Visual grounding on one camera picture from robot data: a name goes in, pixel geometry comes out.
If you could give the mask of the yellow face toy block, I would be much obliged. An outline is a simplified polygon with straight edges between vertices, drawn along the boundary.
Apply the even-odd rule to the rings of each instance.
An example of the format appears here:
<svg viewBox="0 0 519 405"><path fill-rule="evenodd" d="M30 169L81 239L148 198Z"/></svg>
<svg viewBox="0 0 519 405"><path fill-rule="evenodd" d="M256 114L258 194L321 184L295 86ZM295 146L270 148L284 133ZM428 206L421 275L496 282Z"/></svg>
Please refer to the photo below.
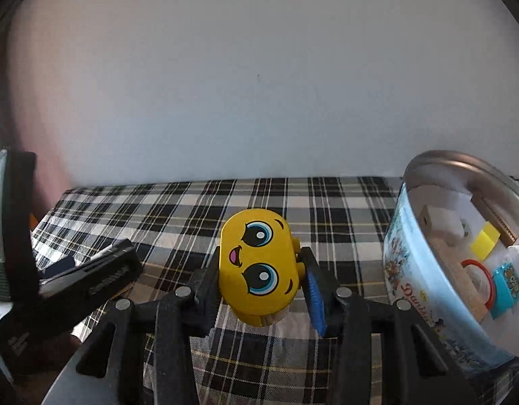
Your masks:
<svg viewBox="0 0 519 405"><path fill-rule="evenodd" d="M280 321L305 275L300 241L279 214L246 209L223 226L219 291L242 322L264 327Z"/></svg>

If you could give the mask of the pink framed deer picture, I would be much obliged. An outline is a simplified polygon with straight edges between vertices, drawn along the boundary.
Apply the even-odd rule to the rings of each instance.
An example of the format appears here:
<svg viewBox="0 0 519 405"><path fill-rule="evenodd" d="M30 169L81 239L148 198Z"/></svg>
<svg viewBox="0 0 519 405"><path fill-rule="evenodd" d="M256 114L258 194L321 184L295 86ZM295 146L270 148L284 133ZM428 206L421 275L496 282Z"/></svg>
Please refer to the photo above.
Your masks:
<svg viewBox="0 0 519 405"><path fill-rule="evenodd" d="M480 194L474 193L471 202L481 216L498 231L499 239L505 247L519 246L519 236L508 224L506 218Z"/></svg>

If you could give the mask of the blue bear toy block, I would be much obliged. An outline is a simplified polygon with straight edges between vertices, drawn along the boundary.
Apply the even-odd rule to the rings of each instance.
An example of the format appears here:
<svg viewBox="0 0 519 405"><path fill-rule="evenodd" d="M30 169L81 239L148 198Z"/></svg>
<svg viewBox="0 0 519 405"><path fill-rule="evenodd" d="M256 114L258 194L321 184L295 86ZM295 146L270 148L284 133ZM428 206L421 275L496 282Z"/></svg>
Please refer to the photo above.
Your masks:
<svg viewBox="0 0 519 405"><path fill-rule="evenodd" d="M519 277L512 263L503 263L492 274L496 298L490 310L494 319L513 308L519 300Z"/></svg>

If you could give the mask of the red white round item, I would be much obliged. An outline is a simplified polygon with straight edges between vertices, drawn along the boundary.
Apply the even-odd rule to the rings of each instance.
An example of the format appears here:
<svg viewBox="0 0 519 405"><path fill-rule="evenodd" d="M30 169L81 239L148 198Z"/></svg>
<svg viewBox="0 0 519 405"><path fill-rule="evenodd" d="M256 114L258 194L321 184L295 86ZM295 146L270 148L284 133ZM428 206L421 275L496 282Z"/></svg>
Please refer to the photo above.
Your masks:
<svg viewBox="0 0 519 405"><path fill-rule="evenodd" d="M487 310L490 310L496 300L496 285L492 275L483 264L477 260L466 259L462 266L468 274L477 294L482 298Z"/></svg>

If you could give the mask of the round cookie tin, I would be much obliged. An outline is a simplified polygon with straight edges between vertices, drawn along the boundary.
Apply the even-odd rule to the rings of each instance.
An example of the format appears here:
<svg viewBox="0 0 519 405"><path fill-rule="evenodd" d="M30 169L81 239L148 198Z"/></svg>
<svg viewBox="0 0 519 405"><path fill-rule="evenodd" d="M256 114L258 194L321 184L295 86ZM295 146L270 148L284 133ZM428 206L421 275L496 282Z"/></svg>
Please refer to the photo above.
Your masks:
<svg viewBox="0 0 519 405"><path fill-rule="evenodd" d="M462 266L487 222L471 202L482 195L519 236L519 183L487 162L455 151L432 150L408 164L385 237L383 266L389 298L407 299L438 334L462 371L476 375L519 359L498 347L482 323L489 313ZM426 205L451 209L468 237L456 246L427 239L418 221ZM506 249L501 240L483 262L491 273Z"/></svg>

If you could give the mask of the white block in tin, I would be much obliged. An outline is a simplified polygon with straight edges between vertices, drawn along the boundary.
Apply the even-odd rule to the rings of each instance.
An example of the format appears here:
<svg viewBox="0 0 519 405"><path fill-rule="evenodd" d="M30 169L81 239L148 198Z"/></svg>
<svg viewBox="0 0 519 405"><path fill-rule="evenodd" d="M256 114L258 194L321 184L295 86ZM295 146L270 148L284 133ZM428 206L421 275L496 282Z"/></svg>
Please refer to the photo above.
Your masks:
<svg viewBox="0 0 519 405"><path fill-rule="evenodd" d="M449 246L456 246L468 237L463 220L451 209L426 205L418 221L427 239L440 239Z"/></svg>

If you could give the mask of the small yellow block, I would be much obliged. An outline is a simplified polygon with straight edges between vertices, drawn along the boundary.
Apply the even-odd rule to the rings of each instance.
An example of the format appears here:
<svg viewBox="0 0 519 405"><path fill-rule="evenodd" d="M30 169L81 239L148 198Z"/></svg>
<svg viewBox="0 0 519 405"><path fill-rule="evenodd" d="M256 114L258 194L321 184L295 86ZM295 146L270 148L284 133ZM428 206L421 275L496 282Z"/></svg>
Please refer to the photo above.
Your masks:
<svg viewBox="0 0 519 405"><path fill-rule="evenodd" d="M470 245L470 250L479 261L483 262L494 250L499 239L500 232L491 222L487 221Z"/></svg>

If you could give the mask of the black white plaid tablecloth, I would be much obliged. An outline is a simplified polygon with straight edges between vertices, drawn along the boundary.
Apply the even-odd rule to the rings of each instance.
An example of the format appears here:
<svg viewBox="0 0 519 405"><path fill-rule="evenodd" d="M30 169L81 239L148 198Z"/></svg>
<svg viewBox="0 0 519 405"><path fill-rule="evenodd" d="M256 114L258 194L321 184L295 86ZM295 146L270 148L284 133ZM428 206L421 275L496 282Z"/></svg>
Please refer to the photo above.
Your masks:
<svg viewBox="0 0 519 405"><path fill-rule="evenodd" d="M143 272L127 297L146 303L204 266L229 217L270 209L340 284L383 303L383 241L400 185L399 178L361 177L74 188L33 231L33 251L46 267L66 256L85 262L113 240L131 240ZM302 296L267 328L243 324L222 305L211 333L191 341L200 403L322 404L335 348L311 327Z"/></svg>

